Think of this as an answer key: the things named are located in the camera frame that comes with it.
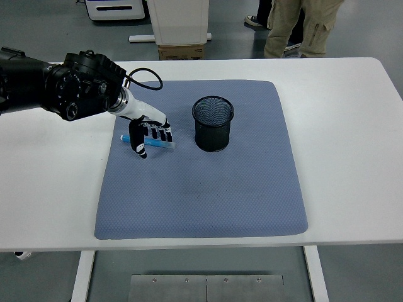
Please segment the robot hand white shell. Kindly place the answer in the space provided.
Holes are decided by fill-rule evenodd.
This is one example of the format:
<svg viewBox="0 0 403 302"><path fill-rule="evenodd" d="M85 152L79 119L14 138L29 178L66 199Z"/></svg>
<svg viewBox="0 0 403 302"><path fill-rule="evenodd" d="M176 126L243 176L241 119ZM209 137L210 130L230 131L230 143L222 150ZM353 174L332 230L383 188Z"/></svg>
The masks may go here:
<svg viewBox="0 0 403 302"><path fill-rule="evenodd" d="M135 99L133 94L126 88L122 88L118 98L117 107L110 113L130 120L128 126L129 139L132 150L141 158L145 159L145 137L148 130L152 130L154 139L160 138L163 142L172 142L173 136L171 125L166 115L155 107Z"/></svg>

